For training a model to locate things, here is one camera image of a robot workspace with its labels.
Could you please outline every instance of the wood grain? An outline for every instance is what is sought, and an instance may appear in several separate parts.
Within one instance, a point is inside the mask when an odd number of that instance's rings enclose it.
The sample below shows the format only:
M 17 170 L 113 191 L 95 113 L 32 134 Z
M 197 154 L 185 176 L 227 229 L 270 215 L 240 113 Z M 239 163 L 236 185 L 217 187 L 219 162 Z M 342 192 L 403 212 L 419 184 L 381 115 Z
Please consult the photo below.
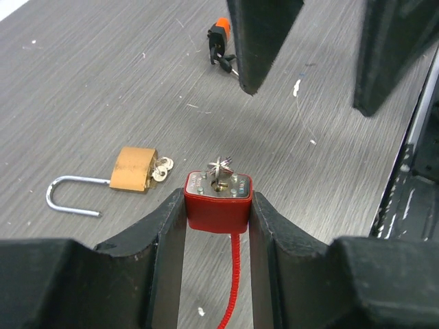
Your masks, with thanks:
M 361 11 L 361 1 L 308 0 L 250 97 L 208 61 L 206 30 L 227 13 L 225 1 L 30 1 L 0 22 L 0 237 L 94 245 L 217 155 L 232 156 L 283 215 L 322 241 L 367 234 L 432 53 L 380 114 L 363 118 L 351 108 Z M 109 178 L 126 145 L 174 159 L 167 181 L 147 195 L 57 190 L 58 202 L 102 210 L 101 219 L 47 207 L 54 178 Z M 179 328 L 216 328 L 230 286 L 230 239 L 189 231 L 186 249 Z M 242 271 L 229 328 L 252 328 L 246 236 Z

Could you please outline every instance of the red rope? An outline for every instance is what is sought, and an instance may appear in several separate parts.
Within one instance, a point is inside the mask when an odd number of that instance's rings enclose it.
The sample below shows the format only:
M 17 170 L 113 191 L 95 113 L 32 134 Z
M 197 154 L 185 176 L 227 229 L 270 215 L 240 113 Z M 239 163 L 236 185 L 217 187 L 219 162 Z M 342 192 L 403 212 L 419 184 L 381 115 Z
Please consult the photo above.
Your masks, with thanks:
M 226 313 L 222 318 L 221 323 L 217 329 L 225 329 L 230 318 L 232 317 L 233 310 L 235 309 L 236 301 L 238 299 L 239 290 L 239 277 L 241 275 L 241 247 L 239 245 L 239 234 L 232 234 L 230 236 L 232 241 L 232 287 L 230 288 L 230 297 L 228 299 L 228 305 Z

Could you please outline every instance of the silver metal plate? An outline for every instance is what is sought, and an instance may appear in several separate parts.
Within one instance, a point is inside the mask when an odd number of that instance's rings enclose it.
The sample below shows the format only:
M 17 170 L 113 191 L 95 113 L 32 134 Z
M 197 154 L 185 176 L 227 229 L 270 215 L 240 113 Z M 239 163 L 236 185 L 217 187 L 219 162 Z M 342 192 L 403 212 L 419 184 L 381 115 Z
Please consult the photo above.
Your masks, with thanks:
M 247 176 L 237 174 L 236 180 L 232 178 L 227 180 L 228 188 L 220 192 L 215 191 L 211 182 L 209 174 L 205 175 L 203 171 L 194 171 L 189 176 L 186 192 L 218 199 L 246 199 L 250 196 L 250 179 Z

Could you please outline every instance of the padlock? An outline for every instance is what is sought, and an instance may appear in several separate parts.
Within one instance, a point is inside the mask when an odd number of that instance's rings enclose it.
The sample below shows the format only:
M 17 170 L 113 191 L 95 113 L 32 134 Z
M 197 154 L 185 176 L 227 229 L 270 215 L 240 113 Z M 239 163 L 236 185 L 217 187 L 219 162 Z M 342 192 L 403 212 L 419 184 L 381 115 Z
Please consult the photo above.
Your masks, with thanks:
M 231 158 L 210 164 L 208 171 L 192 171 L 184 194 L 189 227 L 216 234 L 246 232 L 252 205 L 252 178 L 233 173 Z
M 146 192 L 149 188 L 154 187 L 151 172 L 156 170 L 157 161 L 156 149 L 143 149 L 140 147 L 124 147 L 117 157 L 115 167 L 112 171 L 111 179 L 105 180 L 100 178 L 82 177 L 65 175 L 56 178 L 47 188 L 46 202 L 50 208 L 70 212 L 78 215 L 100 217 L 99 211 L 85 210 L 79 208 L 69 208 L 58 206 L 53 202 L 55 188 L 61 182 L 87 182 L 94 184 L 107 185 L 110 188 L 120 191 Z

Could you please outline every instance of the brass padlock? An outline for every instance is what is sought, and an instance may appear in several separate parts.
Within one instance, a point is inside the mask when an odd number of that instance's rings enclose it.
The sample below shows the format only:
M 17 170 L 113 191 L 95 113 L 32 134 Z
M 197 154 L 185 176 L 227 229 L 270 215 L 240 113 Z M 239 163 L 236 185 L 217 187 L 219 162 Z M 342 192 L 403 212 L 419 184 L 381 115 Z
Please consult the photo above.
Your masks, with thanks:
M 47 188 L 46 202 L 50 208 L 57 211 L 100 217 L 102 213 L 99 211 L 69 208 L 56 205 L 53 201 L 55 188 L 61 182 L 70 181 L 108 185 L 110 188 L 120 191 L 146 192 L 146 190 L 148 190 L 149 188 L 155 187 L 155 181 L 152 179 L 152 174 L 154 171 L 156 171 L 157 174 L 157 156 L 158 153 L 156 149 L 124 147 L 117 157 L 115 167 L 112 171 L 111 179 L 104 180 L 100 178 L 73 175 L 58 177 Z

